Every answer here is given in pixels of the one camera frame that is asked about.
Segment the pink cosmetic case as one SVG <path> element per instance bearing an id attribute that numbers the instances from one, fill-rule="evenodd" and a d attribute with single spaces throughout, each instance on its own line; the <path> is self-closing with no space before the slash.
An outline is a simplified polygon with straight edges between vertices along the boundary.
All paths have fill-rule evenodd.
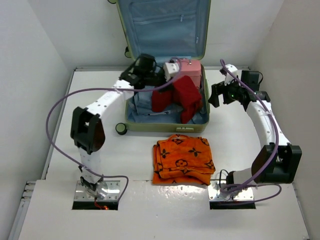
<path id="1" fill-rule="evenodd" d="M 189 76 L 197 89 L 201 86 L 202 65 L 197 59 L 181 58 L 183 76 Z"/>

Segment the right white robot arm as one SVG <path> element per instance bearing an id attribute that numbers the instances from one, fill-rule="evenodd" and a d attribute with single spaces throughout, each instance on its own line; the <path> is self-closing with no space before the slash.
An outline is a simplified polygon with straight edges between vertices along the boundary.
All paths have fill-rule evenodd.
<path id="1" fill-rule="evenodd" d="M 258 135 L 261 150 L 251 167 L 235 170 L 226 177 L 227 189 L 241 189 L 248 185 L 290 184 L 294 181 L 302 149 L 293 145 L 282 132 L 272 111 L 271 99 L 266 91 L 260 91 L 262 74 L 258 71 L 244 70 L 241 79 L 220 70 L 225 79 L 211 86 L 208 100 L 215 108 L 219 107 L 219 96 L 225 105 L 239 102 L 250 117 Z"/>

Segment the red shirt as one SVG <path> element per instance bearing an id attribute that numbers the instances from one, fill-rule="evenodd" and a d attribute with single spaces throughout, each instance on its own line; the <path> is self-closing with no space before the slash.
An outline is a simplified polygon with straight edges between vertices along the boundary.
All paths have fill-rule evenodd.
<path id="1" fill-rule="evenodd" d="M 169 105 L 182 107 L 180 122 L 186 124 L 203 107 L 202 95 L 192 79 L 185 75 L 173 82 L 173 88 L 163 92 L 153 91 L 151 110 L 156 113 L 164 111 Z"/>

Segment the white newspaper print garment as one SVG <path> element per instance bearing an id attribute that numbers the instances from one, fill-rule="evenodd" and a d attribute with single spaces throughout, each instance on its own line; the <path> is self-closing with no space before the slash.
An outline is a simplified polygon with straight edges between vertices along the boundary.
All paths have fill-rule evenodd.
<path id="1" fill-rule="evenodd" d="M 170 114 L 176 114 L 176 113 L 180 113 L 181 110 L 179 109 L 169 109 L 169 110 L 164 110 L 161 112 L 150 112 L 147 113 L 146 116 L 157 116 L 157 115 L 170 115 Z"/>

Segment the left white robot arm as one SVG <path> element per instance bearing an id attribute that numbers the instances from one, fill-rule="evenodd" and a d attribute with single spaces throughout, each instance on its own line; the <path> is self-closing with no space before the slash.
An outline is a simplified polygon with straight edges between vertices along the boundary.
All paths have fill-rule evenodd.
<path id="1" fill-rule="evenodd" d="M 70 137 L 80 154 L 80 182 L 90 194 L 96 195 L 103 181 L 100 149 L 106 140 L 104 124 L 107 118 L 132 98 L 135 90 L 144 90 L 146 86 L 169 86 L 180 69 L 177 60 L 171 59 L 158 66 L 153 56 L 142 53 L 120 74 L 112 89 L 86 107 L 73 110 Z"/>

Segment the orange patterned towel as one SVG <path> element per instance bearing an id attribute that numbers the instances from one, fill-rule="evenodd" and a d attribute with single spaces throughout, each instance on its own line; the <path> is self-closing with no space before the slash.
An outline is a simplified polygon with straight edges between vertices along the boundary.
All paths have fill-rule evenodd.
<path id="1" fill-rule="evenodd" d="M 201 136 L 173 134 L 152 148 L 153 185 L 210 185 L 216 168 L 210 144 Z"/>

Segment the green suitcase blue lining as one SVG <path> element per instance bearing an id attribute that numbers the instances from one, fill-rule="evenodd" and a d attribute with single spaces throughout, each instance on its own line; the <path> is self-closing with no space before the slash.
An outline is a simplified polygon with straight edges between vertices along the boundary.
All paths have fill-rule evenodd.
<path id="1" fill-rule="evenodd" d="M 209 0 L 111 0 L 118 10 L 126 39 L 125 56 L 136 60 L 149 54 L 162 66 L 172 57 L 201 60 L 206 52 L 211 10 Z M 125 105 L 125 123 L 136 132 L 201 133 L 210 120 L 209 90 L 201 66 L 203 107 L 186 124 L 180 113 L 139 115 L 134 96 Z"/>

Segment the light blue cloth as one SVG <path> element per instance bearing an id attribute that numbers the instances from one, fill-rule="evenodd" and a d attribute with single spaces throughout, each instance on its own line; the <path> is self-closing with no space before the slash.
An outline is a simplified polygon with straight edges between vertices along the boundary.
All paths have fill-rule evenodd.
<path id="1" fill-rule="evenodd" d="M 136 108 L 136 112 L 138 115 L 148 115 L 152 114 L 152 95 L 153 95 L 153 87 L 148 86 L 147 91 L 137 92 L 134 97 L 134 105 Z"/>

